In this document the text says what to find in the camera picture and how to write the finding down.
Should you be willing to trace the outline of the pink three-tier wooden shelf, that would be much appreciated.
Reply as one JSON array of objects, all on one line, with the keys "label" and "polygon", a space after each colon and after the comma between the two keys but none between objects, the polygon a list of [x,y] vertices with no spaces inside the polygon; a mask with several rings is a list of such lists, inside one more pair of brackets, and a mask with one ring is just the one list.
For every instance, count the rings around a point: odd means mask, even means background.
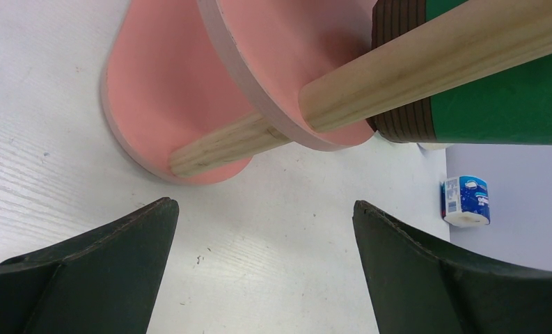
[{"label": "pink three-tier wooden shelf", "polygon": [[368,118],[550,54],[552,1],[133,1],[101,98],[142,167],[213,184],[291,142],[360,145]]}]

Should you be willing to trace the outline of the blue white packaged roll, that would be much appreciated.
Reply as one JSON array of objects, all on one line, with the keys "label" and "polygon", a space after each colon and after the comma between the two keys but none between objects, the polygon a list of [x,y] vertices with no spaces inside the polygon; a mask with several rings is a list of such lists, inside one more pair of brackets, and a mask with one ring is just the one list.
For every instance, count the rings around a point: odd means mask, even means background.
[{"label": "blue white packaged roll", "polygon": [[452,146],[451,143],[418,143],[418,146],[422,150],[426,151],[436,151],[436,150],[445,150]]}]

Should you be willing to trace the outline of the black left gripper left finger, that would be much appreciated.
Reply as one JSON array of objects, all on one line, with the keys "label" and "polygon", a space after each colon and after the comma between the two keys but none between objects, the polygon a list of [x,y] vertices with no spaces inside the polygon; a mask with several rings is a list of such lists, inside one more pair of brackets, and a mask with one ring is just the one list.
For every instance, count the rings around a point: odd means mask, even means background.
[{"label": "black left gripper left finger", "polygon": [[179,215],[160,198],[0,263],[0,333],[145,333]]}]

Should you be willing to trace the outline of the blue Tempo packaged roll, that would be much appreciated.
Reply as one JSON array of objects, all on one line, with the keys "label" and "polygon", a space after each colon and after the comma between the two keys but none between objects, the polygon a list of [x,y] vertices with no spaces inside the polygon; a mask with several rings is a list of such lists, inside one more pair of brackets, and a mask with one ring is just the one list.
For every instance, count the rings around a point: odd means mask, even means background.
[{"label": "blue Tempo packaged roll", "polygon": [[441,185],[441,215],[458,228],[476,228],[490,224],[487,183],[474,176],[451,177]]}]

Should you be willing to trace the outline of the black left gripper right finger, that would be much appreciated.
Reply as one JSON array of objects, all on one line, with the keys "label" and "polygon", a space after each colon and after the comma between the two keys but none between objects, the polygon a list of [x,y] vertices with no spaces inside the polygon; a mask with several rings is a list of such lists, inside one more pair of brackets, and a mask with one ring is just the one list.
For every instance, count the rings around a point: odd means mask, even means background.
[{"label": "black left gripper right finger", "polygon": [[380,333],[552,333],[552,271],[471,252],[363,200],[352,220]]}]

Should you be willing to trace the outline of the green brown roll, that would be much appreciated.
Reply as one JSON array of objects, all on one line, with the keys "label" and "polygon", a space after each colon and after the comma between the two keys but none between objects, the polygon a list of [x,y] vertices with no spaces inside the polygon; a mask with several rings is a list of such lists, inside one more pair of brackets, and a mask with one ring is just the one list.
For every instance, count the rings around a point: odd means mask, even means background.
[{"label": "green brown roll", "polygon": [[552,145],[552,54],[368,118],[396,143]]}]

